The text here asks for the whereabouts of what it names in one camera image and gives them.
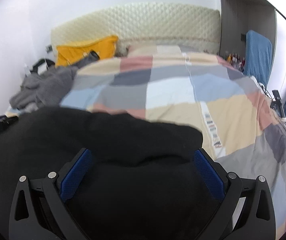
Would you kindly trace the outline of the black padded jacket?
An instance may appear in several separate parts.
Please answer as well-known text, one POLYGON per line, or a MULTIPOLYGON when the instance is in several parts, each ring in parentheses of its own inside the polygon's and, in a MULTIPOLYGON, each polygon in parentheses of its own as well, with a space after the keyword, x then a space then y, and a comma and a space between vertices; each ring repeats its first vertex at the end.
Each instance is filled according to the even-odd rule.
POLYGON ((0 133, 0 233, 21 176, 44 178, 86 148, 93 161, 65 206, 89 238, 194 239, 220 206, 193 162, 202 143, 195 128, 129 114, 23 115, 0 133))

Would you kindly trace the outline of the grey fleece robe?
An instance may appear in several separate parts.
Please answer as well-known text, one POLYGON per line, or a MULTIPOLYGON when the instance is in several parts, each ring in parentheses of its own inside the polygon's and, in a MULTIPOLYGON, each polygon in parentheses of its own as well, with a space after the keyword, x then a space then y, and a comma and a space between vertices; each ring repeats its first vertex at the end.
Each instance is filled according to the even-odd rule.
POLYGON ((27 75, 20 91, 12 96, 9 104, 13 109, 31 112, 44 106, 57 106, 73 86, 78 70, 99 60, 93 50, 83 59, 64 66, 51 66, 41 74, 27 75))

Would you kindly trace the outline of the black bag on box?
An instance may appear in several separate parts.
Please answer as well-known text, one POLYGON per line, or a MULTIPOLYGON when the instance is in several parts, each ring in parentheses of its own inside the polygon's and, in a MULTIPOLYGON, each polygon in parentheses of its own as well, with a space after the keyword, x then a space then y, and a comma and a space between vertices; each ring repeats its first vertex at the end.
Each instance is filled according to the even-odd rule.
POLYGON ((31 73, 36 73, 38 75, 41 75, 45 71, 47 71, 50 67, 54 66, 55 62, 50 59, 40 59, 35 64, 33 64, 31 73))

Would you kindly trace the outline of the colourful checked bed quilt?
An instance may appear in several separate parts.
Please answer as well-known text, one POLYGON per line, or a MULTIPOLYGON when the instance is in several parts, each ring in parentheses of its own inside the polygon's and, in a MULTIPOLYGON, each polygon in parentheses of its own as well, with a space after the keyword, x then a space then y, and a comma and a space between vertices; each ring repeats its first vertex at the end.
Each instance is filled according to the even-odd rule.
POLYGON ((255 78, 219 56, 161 46, 87 63, 60 104, 199 129, 206 152, 226 170, 267 179, 281 239, 286 233, 286 122, 270 103, 255 78))

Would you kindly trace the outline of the yellow pillow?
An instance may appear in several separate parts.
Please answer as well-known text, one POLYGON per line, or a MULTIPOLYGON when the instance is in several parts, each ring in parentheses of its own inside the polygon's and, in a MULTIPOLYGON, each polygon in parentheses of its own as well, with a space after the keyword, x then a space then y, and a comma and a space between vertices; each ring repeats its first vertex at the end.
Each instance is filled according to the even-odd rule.
POLYGON ((69 66, 94 51, 100 59, 110 59, 116 53, 118 36, 110 35, 97 40, 85 40, 58 45, 56 66, 69 66))

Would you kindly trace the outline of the black phone tripod stand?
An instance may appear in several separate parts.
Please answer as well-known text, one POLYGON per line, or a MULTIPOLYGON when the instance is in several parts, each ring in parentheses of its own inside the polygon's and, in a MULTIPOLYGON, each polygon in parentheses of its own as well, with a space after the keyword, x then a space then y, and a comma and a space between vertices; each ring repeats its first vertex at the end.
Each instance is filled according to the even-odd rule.
POLYGON ((282 122, 286 122, 286 115, 282 104, 281 96, 278 90, 272 90, 274 99, 271 101, 270 107, 277 113, 282 122))

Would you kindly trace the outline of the blue towel on chair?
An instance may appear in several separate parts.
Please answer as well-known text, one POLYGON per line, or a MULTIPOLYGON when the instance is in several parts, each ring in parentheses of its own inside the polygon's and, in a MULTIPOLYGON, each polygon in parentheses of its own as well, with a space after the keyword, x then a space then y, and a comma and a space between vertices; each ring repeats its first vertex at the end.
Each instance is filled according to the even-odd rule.
POLYGON ((246 57, 243 74, 254 76, 265 87, 272 71, 272 44, 265 36, 249 30, 246 33, 246 57))

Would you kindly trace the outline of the cream quilted headboard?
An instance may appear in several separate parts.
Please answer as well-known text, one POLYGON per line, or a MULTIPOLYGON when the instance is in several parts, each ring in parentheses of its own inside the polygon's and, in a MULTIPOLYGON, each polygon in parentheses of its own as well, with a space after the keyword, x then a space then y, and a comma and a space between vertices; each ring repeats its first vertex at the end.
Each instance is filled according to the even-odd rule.
POLYGON ((132 44, 182 44, 218 54, 221 16, 218 10, 193 4, 140 2, 116 5, 74 18, 51 30, 51 46, 118 37, 117 54, 132 44))

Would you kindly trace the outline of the grey built-in wardrobe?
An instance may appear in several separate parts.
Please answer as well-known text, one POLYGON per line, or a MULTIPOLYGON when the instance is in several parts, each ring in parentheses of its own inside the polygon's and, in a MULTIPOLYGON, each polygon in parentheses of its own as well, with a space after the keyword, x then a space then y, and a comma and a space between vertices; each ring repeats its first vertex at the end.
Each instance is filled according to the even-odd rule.
POLYGON ((221 0, 219 55, 246 56, 246 33, 253 30, 268 38, 275 49, 276 12, 267 0, 221 0))

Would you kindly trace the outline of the wall socket panel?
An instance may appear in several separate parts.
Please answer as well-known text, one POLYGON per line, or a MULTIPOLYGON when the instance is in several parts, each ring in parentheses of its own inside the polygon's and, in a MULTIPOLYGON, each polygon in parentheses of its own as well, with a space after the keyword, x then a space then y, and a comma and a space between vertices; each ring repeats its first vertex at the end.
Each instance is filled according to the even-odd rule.
POLYGON ((53 48, 52 48, 51 45, 46 46, 46 53, 50 53, 50 52, 52 52, 52 51, 53 51, 53 48))

